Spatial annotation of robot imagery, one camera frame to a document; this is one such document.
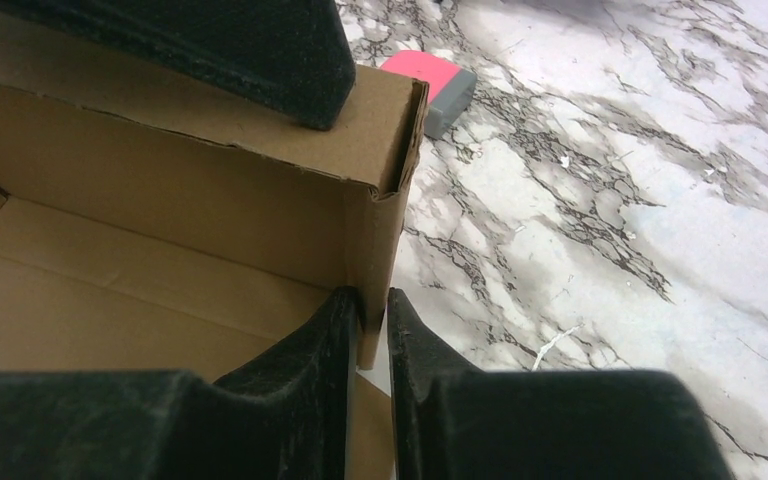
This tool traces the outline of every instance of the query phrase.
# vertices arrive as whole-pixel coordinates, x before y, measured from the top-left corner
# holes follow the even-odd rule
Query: gray plastic object
[[[428,106],[425,134],[439,140],[472,101],[478,76],[461,69]]]

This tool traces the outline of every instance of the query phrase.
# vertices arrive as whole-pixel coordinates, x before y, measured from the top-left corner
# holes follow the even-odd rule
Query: gray marble veining
[[[487,369],[657,368],[768,478],[768,0],[338,0],[358,61],[478,74],[393,284]]]

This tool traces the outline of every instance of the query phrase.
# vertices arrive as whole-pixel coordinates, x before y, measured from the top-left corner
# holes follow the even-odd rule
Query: white debris
[[[555,335],[555,338],[553,338],[552,340],[549,340],[549,343],[547,343],[546,345],[543,345],[542,347],[540,347],[540,351],[537,352],[537,358],[534,359],[534,365],[531,367],[531,371],[532,372],[537,371],[537,368],[540,366],[540,361],[543,360],[543,356],[546,355],[547,353],[549,353],[549,350],[551,350],[552,347],[554,347],[556,343],[558,343],[559,341],[561,341],[564,338],[569,337],[570,335],[575,333],[575,331],[578,330],[581,327],[582,327],[582,324],[579,323],[578,325],[570,328],[566,332],[562,332],[562,333],[559,333],[559,334]]]

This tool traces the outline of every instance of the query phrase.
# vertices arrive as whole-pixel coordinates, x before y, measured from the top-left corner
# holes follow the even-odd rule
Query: open cardboard box
[[[0,370],[188,368],[212,381],[340,285],[381,328],[427,87],[359,67],[316,132],[0,14]],[[388,478],[389,399],[358,378],[355,478]]]

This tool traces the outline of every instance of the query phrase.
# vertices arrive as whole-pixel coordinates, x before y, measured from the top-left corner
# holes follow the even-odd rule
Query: pink and gray object
[[[425,134],[438,140],[469,106],[478,81],[478,77],[469,70],[430,53],[414,50],[402,50],[393,55],[381,65],[381,69],[431,85]]]

